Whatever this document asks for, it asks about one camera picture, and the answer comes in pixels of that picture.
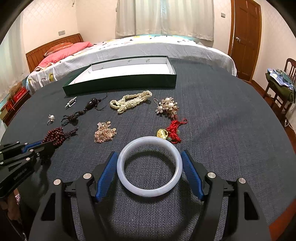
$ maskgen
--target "silver screw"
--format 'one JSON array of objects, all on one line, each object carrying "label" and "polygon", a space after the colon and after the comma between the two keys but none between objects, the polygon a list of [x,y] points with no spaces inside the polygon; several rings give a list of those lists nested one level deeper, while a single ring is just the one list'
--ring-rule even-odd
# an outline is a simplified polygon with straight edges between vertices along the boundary
[{"label": "silver screw", "polygon": [[207,174],[207,176],[208,176],[209,178],[215,178],[215,177],[216,177],[216,174],[213,173],[213,172],[209,172],[209,173]]},{"label": "silver screw", "polygon": [[84,179],[90,179],[91,178],[91,174],[90,173],[86,173],[83,175]]},{"label": "silver screw", "polygon": [[59,185],[61,183],[61,180],[60,179],[56,179],[56,180],[54,180],[54,184],[55,185]]},{"label": "silver screw", "polygon": [[242,184],[244,184],[244,183],[246,183],[246,179],[244,179],[244,178],[241,177],[241,178],[239,178],[239,182],[242,183]]}]

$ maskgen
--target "blue gripper pad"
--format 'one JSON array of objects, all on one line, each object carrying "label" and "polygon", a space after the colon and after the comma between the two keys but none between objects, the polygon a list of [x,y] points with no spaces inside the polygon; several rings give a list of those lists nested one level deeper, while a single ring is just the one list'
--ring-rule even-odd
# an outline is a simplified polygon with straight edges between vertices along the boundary
[{"label": "blue gripper pad", "polygon": [[32,144],[29,144],[29,145],[25,145],[25,148],[24,150],[22,150],[22,153],[25,153],[27,152],[29,149],[32,149],[33,147],[35,146],[38,146],[42,143],[42,141],[38,141],[38,142],[35,142],[35,143],[32,143]]},{"label": "blue gripper pad", "polygon": [[181,158],[183,162],[183,170],[193,194],[197,196],[199,200],[204,200],[205,195],[202,191],[202,181],[185,151],[181,152]]},{"label": "blue gripper pad", "polygon": [[98,180],[98,187],[96,192],[96,199],[98,202],[100,202],[102,198],[107,195],[107,191],[116,171],[117,159],[118,153],[114,152],[107,166],[105,167],[100,179]]}]

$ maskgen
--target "wall socket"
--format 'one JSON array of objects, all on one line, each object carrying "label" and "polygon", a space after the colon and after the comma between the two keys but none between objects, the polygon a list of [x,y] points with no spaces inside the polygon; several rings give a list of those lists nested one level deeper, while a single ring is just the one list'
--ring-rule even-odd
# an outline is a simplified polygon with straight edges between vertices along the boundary
[{"label": "wall socket", "polygon": [[59,36],[64,35],[65,33],[66,33],[65,30],[59,31]]}]

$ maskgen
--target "door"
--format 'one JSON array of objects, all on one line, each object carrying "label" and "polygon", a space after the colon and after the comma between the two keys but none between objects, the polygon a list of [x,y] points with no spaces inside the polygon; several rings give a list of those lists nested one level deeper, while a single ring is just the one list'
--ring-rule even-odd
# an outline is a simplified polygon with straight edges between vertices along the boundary
[{"label": "door", "polygon": [[255,70],[260,38],[261,8],[253,0],[234,0],[234,34],[231,57],[237,76],[250,81]]}]

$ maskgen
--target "red string bracelet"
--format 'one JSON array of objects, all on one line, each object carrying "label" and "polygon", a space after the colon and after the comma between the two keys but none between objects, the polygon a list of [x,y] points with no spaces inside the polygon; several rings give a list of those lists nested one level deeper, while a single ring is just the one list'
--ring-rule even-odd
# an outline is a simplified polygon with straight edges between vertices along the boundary
[{"label": "red string bracelet", "polygon": [[168,136],[172,138],[171,143],[177,144],[181,142],[180,137],[177,134],[177,129],[180,125],[187,124],[188,121],[184,118],[182,121],[177,120],[177,115],[174,115],[172,122],[170,123],[169,127],[167,127]]}]

